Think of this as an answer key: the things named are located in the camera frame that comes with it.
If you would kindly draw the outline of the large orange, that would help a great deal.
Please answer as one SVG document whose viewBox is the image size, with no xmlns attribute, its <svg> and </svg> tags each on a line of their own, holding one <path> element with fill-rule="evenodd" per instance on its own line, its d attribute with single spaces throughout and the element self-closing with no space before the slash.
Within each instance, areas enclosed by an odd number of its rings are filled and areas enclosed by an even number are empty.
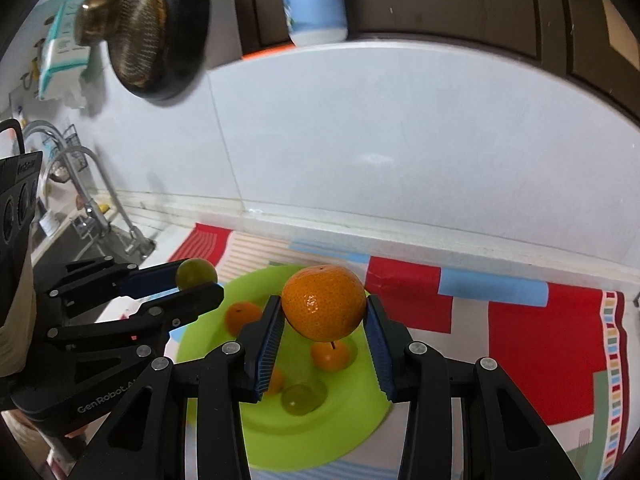
<svg viewBox="0 0 640 480">
<path fill-rule="evenodd" d="M 259 321 L 262 317 L 262 308 L 251 302 L 235 302 L 228 307 L 224 314 L 224 326 L 228 333 L 236 338 L 247 324 Z"/>
</svg>

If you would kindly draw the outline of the green grape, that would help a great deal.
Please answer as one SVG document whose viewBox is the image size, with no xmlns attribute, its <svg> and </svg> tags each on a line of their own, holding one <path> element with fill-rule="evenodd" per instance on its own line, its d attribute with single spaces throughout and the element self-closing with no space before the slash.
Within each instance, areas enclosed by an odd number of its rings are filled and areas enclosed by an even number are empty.
<svg viewBox="0 0 640 480">
<path fill-rule="evenodd" d="M 205 259 L 186 259 L 176 271 L 176 286 L 180 290 L 187 290 L 204 284 L 217 283 L 218 274 L 215 267 Z"/>
<path fill-rule="evenodd" d="M 295 384 L 281 394 L 282 408 L 292 416 L 304 416 L 315 411 L 326 398 L 322 388 L 311 384 Z"/>
</svg>

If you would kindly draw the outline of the small orange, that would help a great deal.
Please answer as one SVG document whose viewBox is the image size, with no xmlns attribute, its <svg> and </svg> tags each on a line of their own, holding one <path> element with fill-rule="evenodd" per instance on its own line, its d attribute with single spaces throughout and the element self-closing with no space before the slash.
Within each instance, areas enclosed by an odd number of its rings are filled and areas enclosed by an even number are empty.
<svg viewBox="0 0 640 480">
<path fill-rule="evenodd" d="M 283 390 L 284 384 L 285 384 L 285 377 L 282 370 L 280 370 L 280 368 L 277 366 L 273 367 L 266 393 L 269 394 L 270 396 L 273 396 L 274 394 L 278 394 Z"/>
<path fill-rule="evenodd" d="M 336 373 L 349 366 L 352 355 L 343 341 L 314 342 L 310 347 L 314 366 L 327 373 Z"/>
</svg>

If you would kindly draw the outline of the large chrome faucet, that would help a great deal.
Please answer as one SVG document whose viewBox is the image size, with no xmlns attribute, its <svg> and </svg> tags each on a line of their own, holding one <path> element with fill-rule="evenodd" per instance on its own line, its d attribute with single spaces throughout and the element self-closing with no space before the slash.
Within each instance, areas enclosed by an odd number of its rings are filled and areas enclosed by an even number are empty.
<svg viewBox="0 0 640 480">
<path fill-rule="evenodd" d="M 23 129 L 24 140 L 36 134 L 41 134 L 51 140 L 53 144 L 52 150 L 46 156 L 46 166 L 44 166 L 43 176 L 39 183 L 43 203 L 47 205 L 49 201 L 50 181 L 59 184 L 70 182 L 79 198 L 78 205 L 90 219 L 96 222 L 99 236 L 106 235 L 111 231 L 111 223 L 107 221 L 98 203 L 89 193 L 88 186 L 80 176 L 80 170 L 74 157 L 75 154 L 82 154 L 84 147 L 81 144 L 68 142 L 58 128 L 43 119 L 28 122 Z"/>
</svg>

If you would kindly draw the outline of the stainless steel sink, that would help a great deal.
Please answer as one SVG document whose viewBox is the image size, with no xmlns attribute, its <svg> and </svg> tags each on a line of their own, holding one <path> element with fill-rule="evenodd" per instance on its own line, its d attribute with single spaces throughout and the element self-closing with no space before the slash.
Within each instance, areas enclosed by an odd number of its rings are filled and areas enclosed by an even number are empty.
<svg viewBox="0 0 640 480">
<path fill-rule="evenodd" d="M 145 260 L 137 249 L 126 252 L 131 245 L 132 238 L 129 234 L 113 226 L 111 231 L 104 236 L 99 236 L 98 229 L 94 226 L 81 237 L 76 226 L 70 224 L 56 232 L 58 236 L 45 238 L 32 252 L 32 265 L 48 266 L 53 263 L 70 263 L 85 259 L 99 259 L 113 257 L 118 262 L 141 264 Z"/>
</svg>

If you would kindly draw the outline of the green plate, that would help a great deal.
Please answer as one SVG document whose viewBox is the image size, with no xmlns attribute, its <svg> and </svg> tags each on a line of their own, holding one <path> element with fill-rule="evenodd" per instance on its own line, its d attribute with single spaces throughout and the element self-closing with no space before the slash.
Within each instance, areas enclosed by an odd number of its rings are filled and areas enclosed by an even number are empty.
<svg viewBox="0 0 640 480">
<path fill-rule="evenodd" d="M 265 307 L 299 269 L 268 266 L 224 284 L 220 307 L 186 326 L 177 360 L 201 359 L 231 340 L 224 325 L 227 310 L 237 302 Z M 361 327 L 344 339 L 350 355 L 344 370 L 326 373 L 315 367 L 311 345 L 285 325 L 274 366 L 283 376 L 283 389 L 241 405 L 247 459 L 256 469 L 293 471 L 331 463 L 367 440 L 390 410 Z"/>
</svg>

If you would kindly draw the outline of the colourful patchwork table cloth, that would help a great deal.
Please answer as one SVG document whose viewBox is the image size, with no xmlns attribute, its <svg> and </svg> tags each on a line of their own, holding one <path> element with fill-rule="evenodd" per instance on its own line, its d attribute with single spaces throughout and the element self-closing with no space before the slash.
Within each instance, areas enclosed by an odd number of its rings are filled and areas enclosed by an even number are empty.
<svg viewBox="0 0 640 480">
<path fill-rule="evenodd" d="M 582 478 L 609 474 L 638 430 L 627 323 L 634 306 L 621 292 L 492 278 L 205 224 L 175 244 L 172 258 L 206 259 L 224 283 L 279 264 L 347 266 L 416 339 L 458 361 L 497 361 Z"/>
</svg>

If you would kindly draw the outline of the black frying pan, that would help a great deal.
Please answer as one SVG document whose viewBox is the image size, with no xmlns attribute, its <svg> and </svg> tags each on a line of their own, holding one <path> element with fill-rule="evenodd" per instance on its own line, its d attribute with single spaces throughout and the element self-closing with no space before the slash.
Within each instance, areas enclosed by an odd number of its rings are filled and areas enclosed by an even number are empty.
<svg viewBox="0 0 640 480">
<path fill-rule="evenodd" d="M 119 82 L 148 101 L 186 90 L 204 58 L 209 14 L 209 0 L 120 0 L 106 40 Z"/>
</svg>

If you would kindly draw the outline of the white blue soap bottle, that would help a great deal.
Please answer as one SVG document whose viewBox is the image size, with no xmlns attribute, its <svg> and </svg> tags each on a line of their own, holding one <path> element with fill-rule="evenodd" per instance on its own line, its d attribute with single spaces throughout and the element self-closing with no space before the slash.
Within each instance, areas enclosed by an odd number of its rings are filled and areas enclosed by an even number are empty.
<svg viewBox="0 0 640 480">
<path fill-rule="evenodd" d="M 296 47 L 346 40 L 345 0 L 282 0 L 282 3 L 288 36 Z"/>
</svg>

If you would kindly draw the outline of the dark wooden cabinet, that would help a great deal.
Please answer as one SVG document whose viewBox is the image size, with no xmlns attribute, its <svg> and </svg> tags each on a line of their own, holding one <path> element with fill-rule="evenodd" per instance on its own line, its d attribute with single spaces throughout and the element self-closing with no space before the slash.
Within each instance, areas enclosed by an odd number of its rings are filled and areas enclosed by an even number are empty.
<svg viewBox="0 0 640 480">
<path fill-rule="evenodd" d="M 345 0 L 349 36 L 495 51 L 639 118 L 639 0 Z"/>
</svg>

